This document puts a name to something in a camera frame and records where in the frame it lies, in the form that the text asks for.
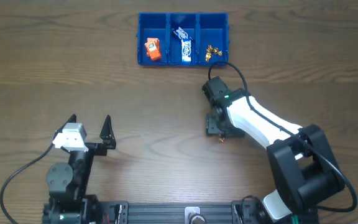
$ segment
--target blue candy wrapper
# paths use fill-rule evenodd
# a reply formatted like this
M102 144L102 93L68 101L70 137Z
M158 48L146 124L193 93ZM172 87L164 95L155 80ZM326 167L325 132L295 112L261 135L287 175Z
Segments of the blue candy wrapper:
M191 62L191 39L181 40L181 61Z
M190 39L193 40L193 38L191 38L186 31L184 31L181 27L178 27L177 29L174 29L172 31L172 34L175 34L175 36L177 36L179 39Z

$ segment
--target blue tray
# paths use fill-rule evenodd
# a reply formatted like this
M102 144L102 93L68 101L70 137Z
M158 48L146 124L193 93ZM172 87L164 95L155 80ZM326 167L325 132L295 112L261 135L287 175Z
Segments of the blue tray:
M194 39L191 45L191 62L181 61L181 41L172 31L181 27ZM144 44L147 38L160 40L162 58L151 61ZM208 44L222 50L223 55L213 55L205 61ZM137 61L139 65L211 65L215 61L227 61L229 57L229 26L227 13L139 13L137 33Z

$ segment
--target white plastic part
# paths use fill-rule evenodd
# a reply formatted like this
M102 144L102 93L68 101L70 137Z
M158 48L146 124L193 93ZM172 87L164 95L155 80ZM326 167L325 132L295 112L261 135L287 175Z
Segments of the white plastic part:
M68 151L88 151L85 146L84 139L86 137L85 128L81 123L67 123L52 141L55 148L64 147Z
M272 112L262 107L253 96L249 97L251 105L268 119L274 123L283 126L293 134L297 134L299 129L302 128L297 124L289 123ZM234 127L239 128L253 137L264 148L274 143L276 140L284 140L290 137L289 134L280 131L274 125L261 118L255 112L253 112L248 106L246 97L239 98L232 102L232 105L227 107L227 115L230 118L230 122ZM302 158L302 154L295 156L296 159Z
M267 213L272 218L273 222L292 213L284 204L277 190L274 190L272 193L267 195L263 199L263 204L266 208Z

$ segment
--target wooden table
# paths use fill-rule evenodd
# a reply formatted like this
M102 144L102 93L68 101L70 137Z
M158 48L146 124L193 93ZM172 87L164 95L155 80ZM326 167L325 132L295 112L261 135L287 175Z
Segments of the wooden table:
M319 125L358 193L358 0L0 0L0 188L76 113L88 141L112 117L117 150L95 158L88 186L100 200L230 202L275 189L254 140L205 136L207 68L137 64L141 11L227 12L229 60L252 94L285 120ZM241 86L229 67L213 75ZM67 159L53 150L9 184L4 200L19 223L40 223L45 174ZM323 202L350 204L347 190ZM358 208L320 217L355 223Z

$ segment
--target cable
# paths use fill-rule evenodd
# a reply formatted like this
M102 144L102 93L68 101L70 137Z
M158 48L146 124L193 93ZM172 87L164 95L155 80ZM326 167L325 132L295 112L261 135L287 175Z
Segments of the cable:
M316 152L315 149L308 144L307 142L305 142L304 140L302 140L298 135L293 134L292 132L290 132L289 130L285 129L283 126L278 125L277 123L275 123L274 121L272 121L271 119L268 119L265 115L263 115L262 113L260 113L259 111L257 111L251 104L251 102L249 101L249 96L250 93L248 92L248 86L247 86L247 82L243 76L243 74L240 72L240 70L233 65L230 62L225 62L225 61L218 61L218 62L214 62L208 70L208 80L211 79L211 70L212 68L219 64L219 63L224 63L226 65L230 65L232 68L234 68L237 73L240 75L242 83L244 84L244 90L246 92L246 99L247 99L247 103L249 108L255 112L257 115L259 115L261 118L263 118L264 120L266 120L267 122L269 122L270 124L274 125L276 128L278 128L280 131L283 131L287 134L289 134L291 137L293 137L294 139L296 139L299 143L301 143L304 147L306 147L307 149L309 149L311 152L313 152L314 154L316 154L320 159L322 159L325 163L327 163L330 167L333 168L333 170L335 171L335 173L340 176L340 178L344 181L345 185L347 186L347 188L349 189L351 195L352 195L352 205L349 208L330 208L330 207L325 207L325 206L316 206L316 208L320 209L320 210L325 210L325 211L330 211L330 212L351 212L353 211L356 206L357 206L357 194L356 191L354 190L352 184L350 183L350 181L345 177L345 175L336 167L334 166L334 164L332 164L331 162L329 162L323 155L321 155L319 152Z
M53 147L53 143L51 143L51 145L48 147L48 149L38 158L34 159L33 161L29 162L28 164L26 164L25 166L21 167L20 169L18 169L16 172L14 172L4 183L4 185L2 185L1 188L1 192L0 192L0 205L1 205L1 209L4 212L6 218L11 221L11 223L13 224L18 224L9 214L9 212L7 212L5 205L4 205L4 191L6 186L9 184L9 182L20 172L22 172L23 170L25 170L26 168L28 168L29 166L31 166L32 164L35 164L36 162L38 162L39 160L41 160L43 157L45 157L48 152L52 149Z

